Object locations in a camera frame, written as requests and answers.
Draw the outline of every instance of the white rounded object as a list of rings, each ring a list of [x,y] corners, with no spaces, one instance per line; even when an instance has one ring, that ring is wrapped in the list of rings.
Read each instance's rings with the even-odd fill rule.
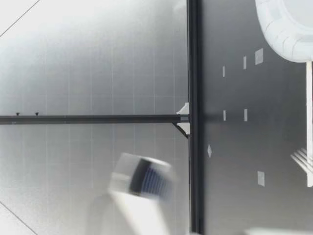
[[[313,60],[313,0],[256,0],[262,32],[286,60]]]

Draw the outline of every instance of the diagonal line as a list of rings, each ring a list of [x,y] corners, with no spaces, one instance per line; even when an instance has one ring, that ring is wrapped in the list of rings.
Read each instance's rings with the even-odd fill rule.
[[[37,2],[35,2],[30,8],[28,8],[27,11],[25,11],[20,17],[18,17],[18,19],[16,21],[14,21],[1,35],[0,38],[7,32],[10,30],[10,28],[12,28],[24,15],[26,15],[37,3],[39,3],[41,0],[37,0]]]
[[[22,222],[33,234],[38,235],[31,227],[29,227],[24,221],[22,221],[13,211],[11,211],[3,202],[0,201],[0,204],[3,205],[12,215],[15,216],[20,222]]]

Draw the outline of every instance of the white diamond marker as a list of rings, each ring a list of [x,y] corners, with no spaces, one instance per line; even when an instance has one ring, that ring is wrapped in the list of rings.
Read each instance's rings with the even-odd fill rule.
[[[263,63],[263,48],[255,52],[255,65]]]
[[[209,155],[209,158],[211,158],[211,156],[212,156],[211,145],[208,146],[208,148],[207,148],[207,153],[208,153],[208,155]]]

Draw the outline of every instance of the light gray surface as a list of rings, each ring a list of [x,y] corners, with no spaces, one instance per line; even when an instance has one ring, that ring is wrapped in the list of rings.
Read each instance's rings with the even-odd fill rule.
[[[43,0],[0,53],[0,115],[172,114],[187,101],[182,0]],[[131,235],[106,194],[122,152],[174,166],[165,215],[185,234],[188,142],[171,124],[0,126],[0,200],[40,235]]]
[[[187,102],[185,0],[43,0],[0,53],[0,115],[172,114]]]
[[[107,195],[122,152],[173,165],[164,213],[173,235],[188,229],[188,143],[171,124],[0,126],[0,137],[0,200],[38,234],[132,234]]]

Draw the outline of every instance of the horizontal bar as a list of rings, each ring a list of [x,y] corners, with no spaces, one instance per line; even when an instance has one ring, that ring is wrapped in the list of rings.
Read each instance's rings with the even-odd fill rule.
[[[77,116],[0,116],[0,125],[22,124],[105,124],[105,123],[178,123],[188,115],[77,115]]]

